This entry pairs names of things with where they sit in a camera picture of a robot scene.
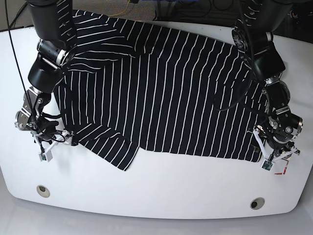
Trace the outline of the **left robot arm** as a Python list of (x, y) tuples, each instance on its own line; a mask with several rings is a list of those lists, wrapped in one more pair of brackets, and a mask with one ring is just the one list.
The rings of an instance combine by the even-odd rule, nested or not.
[(214, 108), (227, 111), (242, 103), (253, 81), (259, 83), (262, 93), (267, 98), (264, 112), (257, 114), (264, 117), (255, 124), (252, 131), (256, 150), (264, 158), (261, 168), (271, 171), (279, 160), (288, 162), (292, 154), (299, 154), (294, 140), (303, 128), (303, 119), (293, 114), (289, 107), (290, 91), (281, 75), (286, 69), (273, 42), (273, 32), (291, 10), (293, 0), (248, 0), (239, 4), (239, 19), (232, 30), (232, 38), (250, 69), (247, 87), (239, 88), (239, 94), (228, 107), (221, 105)]

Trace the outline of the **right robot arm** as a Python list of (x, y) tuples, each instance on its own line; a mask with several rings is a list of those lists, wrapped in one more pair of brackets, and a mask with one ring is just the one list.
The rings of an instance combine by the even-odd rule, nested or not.
[(37, 58), (28, 74), (31, 86), (24, 92), (23, 106), (16, 114), (15, 127), (30, 132), (39, 145), (41, 161), (52, 159), (58, 143), (77, 145), (74, 133), (58, 130), (57, 119), (43, 112), (55, 88), (62, 82), (74, 57), (77, 30), (70, 0), (28, 0), (34, 28), (40, 38)]

